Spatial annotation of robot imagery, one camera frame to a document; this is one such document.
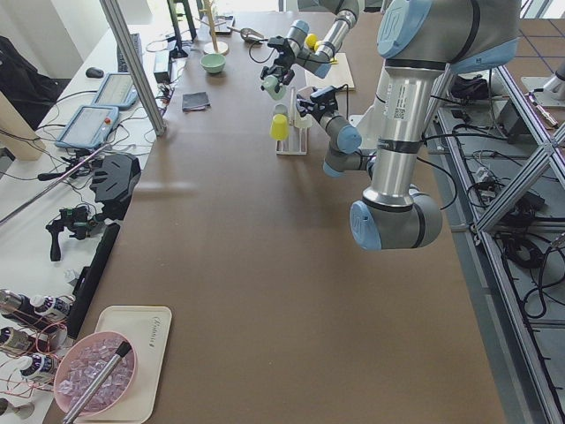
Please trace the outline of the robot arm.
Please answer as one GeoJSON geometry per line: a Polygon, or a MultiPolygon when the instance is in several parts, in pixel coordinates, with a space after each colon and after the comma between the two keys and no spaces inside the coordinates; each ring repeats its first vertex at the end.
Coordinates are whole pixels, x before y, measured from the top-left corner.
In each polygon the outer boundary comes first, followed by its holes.
{"type": "Polygon", "coordinates": [[[268,91],[273,98],[281,94],[283,88],[294,78],[294,64],[318,78],[325,78],[330,70],[330,62],[341,48],[345,36],[358,22],[358,1],[329,0],[314,3],[335,15],[333,25],[317,47],[309,49],[306,46],[309,26],[301,19],[292,23],[285,36],[278,35],[267,41],[268,47],[274,49],[278,57],[272,65],[263,67],[260,73],[260,88],[268,91]]]}
{"type": "Polygon", "coordinates": [[[428,121],[436,80],[483,71],[516,54],[517,1],[394,1],[380,23],[380,95],[358,125],[337,110],[335,89],[297,101],[330,138],[323,164],[330,176],[366,168],[371,184],[350,207],[353,238],[365,250],[427,246],[441,232],[437,203],[412,173],[428,121]]]}

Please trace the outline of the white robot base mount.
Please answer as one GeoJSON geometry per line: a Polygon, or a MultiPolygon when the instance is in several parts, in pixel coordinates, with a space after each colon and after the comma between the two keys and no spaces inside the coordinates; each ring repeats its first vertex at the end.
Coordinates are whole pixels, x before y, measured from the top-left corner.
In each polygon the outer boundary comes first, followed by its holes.
{"type": "Polygon", "coordinates": [[[364,115],[351,115],[350,124],[354,126],[361,138],[362,142],[359,149],[363,153],[373,152],[377,149],[379,140],[379,122],[370,113],[364,115]]]}

